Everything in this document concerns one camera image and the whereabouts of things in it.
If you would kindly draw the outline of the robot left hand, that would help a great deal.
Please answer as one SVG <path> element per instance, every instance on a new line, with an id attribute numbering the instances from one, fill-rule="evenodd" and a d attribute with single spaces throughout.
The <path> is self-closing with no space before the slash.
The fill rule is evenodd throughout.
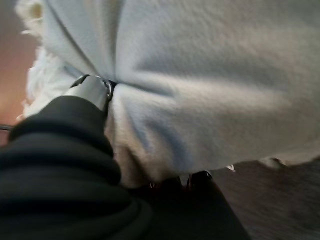
<path id="1" fill-rule="evenodd" d="M 136 190 L 104 135 L 115 83 L 83 75 L 0 149 L 3 240 L 248 240 L 207 171 Z"/>

